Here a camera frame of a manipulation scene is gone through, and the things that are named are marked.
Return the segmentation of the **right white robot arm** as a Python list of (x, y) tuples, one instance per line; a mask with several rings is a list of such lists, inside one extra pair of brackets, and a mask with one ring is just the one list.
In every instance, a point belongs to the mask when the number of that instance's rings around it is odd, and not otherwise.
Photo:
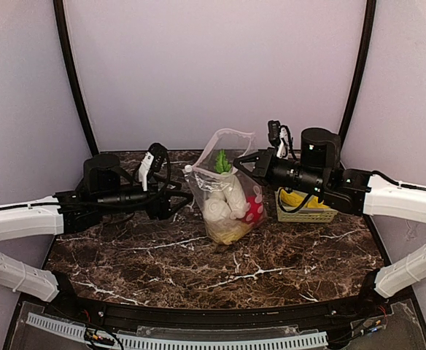
[[(234, 160), (235, 168), (263, 186), (305, 193), (344, 214), (386, 216), (426, 224), (426, 187), (389, 178), (380, 171), (344, 169), (340, 164), (341, 138), (323, 128), (301, 132), (299, 157), (282, 141), (283, 125), (268, 124), (271, 147)], [(426, 244), (401, 260), (369, 273), (360, 296), (388, 299), (426, 278)]]

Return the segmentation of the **grey toy mushroom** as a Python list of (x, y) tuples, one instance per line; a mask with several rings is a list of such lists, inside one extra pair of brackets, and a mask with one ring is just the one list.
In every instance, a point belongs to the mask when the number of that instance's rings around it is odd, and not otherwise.
[(204, 201), (203, 217), (209, 225), (225, 225), (230, 219), (231, 208), (222, 191), (214, 191)]

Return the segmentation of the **toy napa cabbage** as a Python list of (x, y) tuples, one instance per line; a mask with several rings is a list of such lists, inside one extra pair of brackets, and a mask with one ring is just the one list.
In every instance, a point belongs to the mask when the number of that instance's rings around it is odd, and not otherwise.
[(217, 225), (214, 223), (206, 223), (206, 232), (215, 243), (223, 245), (231, 245), (244, 237), (252, 226), (241, 221), (229, 222), (226, 225)]

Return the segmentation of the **white toy radish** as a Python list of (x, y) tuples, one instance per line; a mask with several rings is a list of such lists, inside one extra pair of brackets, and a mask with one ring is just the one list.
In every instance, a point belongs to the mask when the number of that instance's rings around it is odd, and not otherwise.
[(222, 177), (222, 191), (231, 208), (231, 217), (242, 219), (248, 210), (247, 200), (241, 182), (232, 173), (233, 166), (228, 161), (224, 149), (221, 149), (216, 156), (214, 169)]

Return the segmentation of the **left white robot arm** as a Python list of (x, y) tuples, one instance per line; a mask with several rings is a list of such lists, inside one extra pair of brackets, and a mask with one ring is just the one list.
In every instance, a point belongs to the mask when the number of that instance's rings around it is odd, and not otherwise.
[[(144, 211), (168, 219), (193, 200), (171, 178), (171, 162), (159, 144), (128, 173), (114, 154), (98, 154), (83, 164), (75, 190), (35, 201), (0, 206), (0, 242), (29, 236), (80, 233), (107, 216)], [(0, 252), (0, 285), (51, 303), (75, 294), (68, 277), (33, 268)]]

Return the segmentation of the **red toy pepper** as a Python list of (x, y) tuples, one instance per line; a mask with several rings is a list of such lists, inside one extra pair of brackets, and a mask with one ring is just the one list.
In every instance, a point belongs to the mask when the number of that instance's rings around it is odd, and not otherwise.
[(248, 225), (256, 225), (261, 221), (263, 218), (263, 215), (265, 214), (265, 208), (263, 205), (263, 196), (262, 195), (255, 195), (255, 196), (248, 196), (246, 198), (248, 210), (246, 211), (246, 214), (241, 219), (241, 221)]

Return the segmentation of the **clear zip top bag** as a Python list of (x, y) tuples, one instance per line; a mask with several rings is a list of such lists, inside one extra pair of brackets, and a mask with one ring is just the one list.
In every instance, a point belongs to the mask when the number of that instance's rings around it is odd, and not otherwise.
[(217, 244), (230, 245), (267, 219), (262, 187), (233, 165), (256, 151), (254, 133), (219, 129), (183, 170), (206, 233)]

